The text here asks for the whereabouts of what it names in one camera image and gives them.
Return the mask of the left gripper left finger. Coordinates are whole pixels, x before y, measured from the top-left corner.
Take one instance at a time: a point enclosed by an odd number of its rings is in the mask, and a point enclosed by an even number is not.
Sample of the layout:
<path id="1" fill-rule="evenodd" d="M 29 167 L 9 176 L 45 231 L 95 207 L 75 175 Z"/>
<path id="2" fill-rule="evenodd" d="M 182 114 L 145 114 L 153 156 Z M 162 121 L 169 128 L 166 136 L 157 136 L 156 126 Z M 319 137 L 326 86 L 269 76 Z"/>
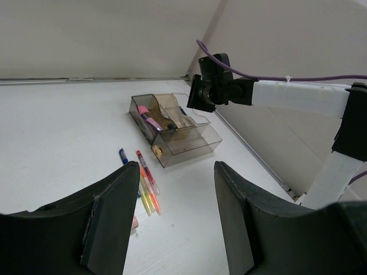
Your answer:
<path id="1" fill-rule="evenodd" d="M 122 274 L 139 177 L 128 162 L 35 211 L 1 215 L 1 273 Z"/>

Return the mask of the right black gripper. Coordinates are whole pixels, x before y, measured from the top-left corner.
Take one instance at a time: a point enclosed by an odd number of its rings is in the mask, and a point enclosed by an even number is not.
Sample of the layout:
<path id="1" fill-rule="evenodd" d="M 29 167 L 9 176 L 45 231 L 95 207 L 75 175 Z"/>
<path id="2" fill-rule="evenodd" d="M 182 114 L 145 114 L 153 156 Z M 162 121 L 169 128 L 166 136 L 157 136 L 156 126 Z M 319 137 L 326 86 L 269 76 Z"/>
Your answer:
<path id="1" fill-rule="evenodd" d="M 215 105 L 227 105 L 230 102 L 252 105 L 254 79 L 240 77 L 209 57 L 198 60 L 201 76 L 195 74 L 192 79 L 187 107 L 204 112 L 214 112 Z"/>

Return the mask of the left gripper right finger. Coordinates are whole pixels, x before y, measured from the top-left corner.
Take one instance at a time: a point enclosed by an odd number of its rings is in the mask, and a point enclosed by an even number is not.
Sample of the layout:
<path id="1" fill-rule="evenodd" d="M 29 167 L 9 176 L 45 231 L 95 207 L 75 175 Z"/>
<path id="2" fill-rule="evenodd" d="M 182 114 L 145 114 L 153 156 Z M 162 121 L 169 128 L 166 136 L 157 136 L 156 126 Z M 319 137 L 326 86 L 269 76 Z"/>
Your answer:
<path id="1" fill-rule="evenodd" d="M 312 210 L 219 161 L 214 185 L 230 274 L 366 273 L 366 202 Z"/>

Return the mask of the orange highlighter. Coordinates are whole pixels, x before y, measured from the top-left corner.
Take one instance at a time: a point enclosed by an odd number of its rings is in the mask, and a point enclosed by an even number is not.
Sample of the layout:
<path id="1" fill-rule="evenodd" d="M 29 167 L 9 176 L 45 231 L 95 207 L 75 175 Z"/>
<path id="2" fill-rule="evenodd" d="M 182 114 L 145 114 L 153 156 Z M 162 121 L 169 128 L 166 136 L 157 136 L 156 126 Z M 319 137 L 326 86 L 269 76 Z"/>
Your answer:
<path id="1" fill-rule="evenodd" d="M 150 184 L 150 181 L 149 181 L 149 179 L 148 179 L 148 177 L 147 177 L 147 175 L 146 175 L 146 173 L 145 173 L 142 166 L 140 166 L 140 172 L 143 176 L 143 180 L 145 182 L 145 185 L 146 185 L 146 187 L 149 191 L 149 195 L 150 195 L 151 201 L 154 205 L 155 211 L 158 213 L 158 215 L 161 215 L 162 214 L 161 207 L 158 203 L 158 200 L 157 200 L 157 197 L 155 196 L 154 190 L 153 190 L 153 188 Z"/>

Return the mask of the blue gel pen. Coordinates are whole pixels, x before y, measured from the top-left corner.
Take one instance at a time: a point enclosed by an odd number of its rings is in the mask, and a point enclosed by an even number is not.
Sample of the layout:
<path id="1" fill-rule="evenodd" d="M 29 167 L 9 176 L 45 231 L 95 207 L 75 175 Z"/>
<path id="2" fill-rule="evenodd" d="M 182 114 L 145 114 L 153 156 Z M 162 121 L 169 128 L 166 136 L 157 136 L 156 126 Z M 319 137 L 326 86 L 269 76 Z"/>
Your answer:
<path id="1" fill-rule="evenodd" d="M 128 160 L 128 158 L 126 156 L 126 153 L 125 153 L 125 151 L 124 151 L 123 148 L 121 148 L 119 150 L 119 156 L 120 156 L 120 159 L 121 159 L 123 165 L 126 165 L 129 162 L 129 160 Z"/>

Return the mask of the red gel pen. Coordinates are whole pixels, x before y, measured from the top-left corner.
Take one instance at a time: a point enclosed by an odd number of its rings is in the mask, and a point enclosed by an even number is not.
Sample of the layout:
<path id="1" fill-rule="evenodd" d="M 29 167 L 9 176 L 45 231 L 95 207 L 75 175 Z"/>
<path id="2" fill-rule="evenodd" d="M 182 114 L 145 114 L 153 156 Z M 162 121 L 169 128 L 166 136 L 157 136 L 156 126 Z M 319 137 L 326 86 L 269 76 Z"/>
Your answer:
<path id="1" fill-rule="evenodd" d="M 136 155 L 137 155 L 137 157 L 138 157 L 138 159 L 139 159 L 139 161 L 140 161 L 140 163 L 141 163 L 141 165 L 142 165 L 142 167 L 145 171 L 145 174 L 147 175 L 147 177 L 149 179 L 150 185 L 152 186 L 155 194 L 159 195 L 160 192 L 159 192 L 158 186 L 157 186 L 157 184 L 156 184 L 156 182 L 155 182 L 155 180 L 154 180 L 154 178 L 151 174 L 151 171 L 149 170 L 149 168 L 148 168 L 148 166 L 147 166 L 147 164 L 146 164 L 146 162 L 145 162 L 145 160 L 142 156 L 142 153 L 139 150 L 137 150 Z"/>

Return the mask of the clear glue bottle blue cap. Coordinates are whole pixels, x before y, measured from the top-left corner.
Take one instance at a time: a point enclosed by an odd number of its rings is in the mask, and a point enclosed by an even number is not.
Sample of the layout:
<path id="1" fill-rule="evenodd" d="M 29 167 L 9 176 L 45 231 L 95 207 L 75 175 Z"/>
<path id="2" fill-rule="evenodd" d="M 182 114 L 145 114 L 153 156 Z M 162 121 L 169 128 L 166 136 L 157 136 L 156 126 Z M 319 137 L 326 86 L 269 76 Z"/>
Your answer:
<path id="1" fill-rule="evenodd" d="M 175 130 L 176 126 L 172 121 L 166 121 L 166 130 L 170 131 L 170 130 Z"/>

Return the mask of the yellow highlighter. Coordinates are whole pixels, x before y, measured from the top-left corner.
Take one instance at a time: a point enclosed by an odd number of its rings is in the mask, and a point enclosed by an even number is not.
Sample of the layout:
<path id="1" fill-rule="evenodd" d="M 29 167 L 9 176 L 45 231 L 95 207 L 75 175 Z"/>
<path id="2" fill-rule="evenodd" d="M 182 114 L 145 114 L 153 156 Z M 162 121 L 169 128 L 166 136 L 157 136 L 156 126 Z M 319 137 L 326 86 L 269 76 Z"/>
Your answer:
<path id="1" fill-rule="evenodd" d="M 151 216 L 152 215 L 152 208 L 149 204 L 147 194 L 145 193 L 141 183 L 139 184 L 139 193 L 140 193 L 140 198 L 142 200 L 142 203 L 144 205 L 144 208 L 146 210 L 147 215 Z"/>

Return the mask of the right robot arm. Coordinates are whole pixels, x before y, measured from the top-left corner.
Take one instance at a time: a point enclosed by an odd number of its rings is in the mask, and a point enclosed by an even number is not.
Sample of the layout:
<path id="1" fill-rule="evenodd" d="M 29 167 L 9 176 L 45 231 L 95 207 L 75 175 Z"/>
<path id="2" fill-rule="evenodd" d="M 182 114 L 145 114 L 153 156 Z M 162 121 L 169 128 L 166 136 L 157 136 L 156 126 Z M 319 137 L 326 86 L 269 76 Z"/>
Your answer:
<path id="1" fill-rule="evenodd" d="M 234 78 L 229 57 L 198 59 L 188 107 L 217 111 L 299 197 L 320 209 L 366 181 L 366 85 Z"/>

